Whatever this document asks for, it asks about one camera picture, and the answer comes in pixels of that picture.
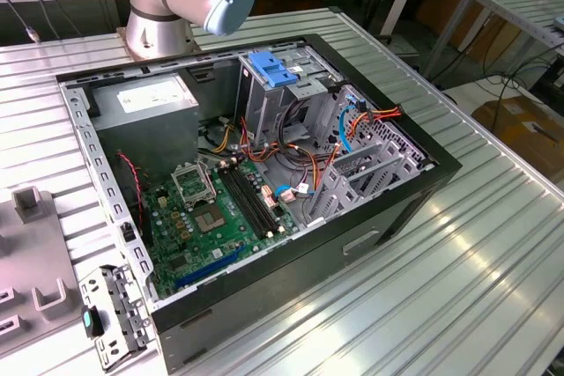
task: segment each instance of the blue drive bay latch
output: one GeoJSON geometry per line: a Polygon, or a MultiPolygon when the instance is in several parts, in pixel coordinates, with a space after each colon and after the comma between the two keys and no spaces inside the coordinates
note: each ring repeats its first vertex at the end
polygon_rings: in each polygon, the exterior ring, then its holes
{"type": "Polygon", "coordinates": [[[271,52],[250,53],[249,60],[256,70],[266,78],[270,87],[281,87],[298,81],[298,77],[287,70],[271,52]]]}

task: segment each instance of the open computer tower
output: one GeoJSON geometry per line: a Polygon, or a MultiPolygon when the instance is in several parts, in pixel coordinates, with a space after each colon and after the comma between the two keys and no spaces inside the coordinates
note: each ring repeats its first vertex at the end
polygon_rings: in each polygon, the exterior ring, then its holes
{"type": "Polygon", "coordinates": [[[315,35],[58,82],[126,261],[79,284],[106,371],[151,342],[180,369],[385,243],[460,167],[315,35]]]}

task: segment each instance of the ram slot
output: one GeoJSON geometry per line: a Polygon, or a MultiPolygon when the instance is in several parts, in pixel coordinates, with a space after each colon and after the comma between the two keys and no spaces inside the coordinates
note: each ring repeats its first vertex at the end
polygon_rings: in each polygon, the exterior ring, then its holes
{"type": "Polygon", "coordinates": [[[266,206],[261,203],[239,170],[220,172],[219,177],[259,239],[263,240],[268,232],[274,233],[277,230],[277,224],[266,206]]]}

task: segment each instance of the cardboard box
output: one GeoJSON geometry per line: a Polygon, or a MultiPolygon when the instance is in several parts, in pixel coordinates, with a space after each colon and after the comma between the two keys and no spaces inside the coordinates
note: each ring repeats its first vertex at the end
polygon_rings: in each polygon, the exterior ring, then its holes
{"type": "MultiPolygon", "coordinates": [[[[492,128],[497,101],[488,101],[472,117],[492,128]]],[[[524,96],[501,102],[494,134],[552,182],[564,178],[564,127],[524,96]]]]}

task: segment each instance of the slotted aluminum surface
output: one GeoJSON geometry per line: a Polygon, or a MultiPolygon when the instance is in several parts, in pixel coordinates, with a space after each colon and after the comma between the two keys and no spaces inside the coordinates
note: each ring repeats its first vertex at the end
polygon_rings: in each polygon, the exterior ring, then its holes
{"type": "MultiPolygon", "coordinates": [[[[563,196],[342,14],[249,19],[203,49],[319,33],[464,165],[379,251],[182,374],[541,374],[564,344],[563,196]]],[[[0,198],[55,196],[77,276],[120,264],[53,75],[126,63],[114,35],[0,49],[0,198]]],[[[1,374],[101,374],[79,322],[1,374]]],[[[116,374],[165,374],[156,346],[116,374]]]]}
{"type": "Polygon", "coordinates": [[[564,16],[564,0],[476,0],[520,27],[549,48],[564,43],[564,32],[554,26],[564,16]]]}

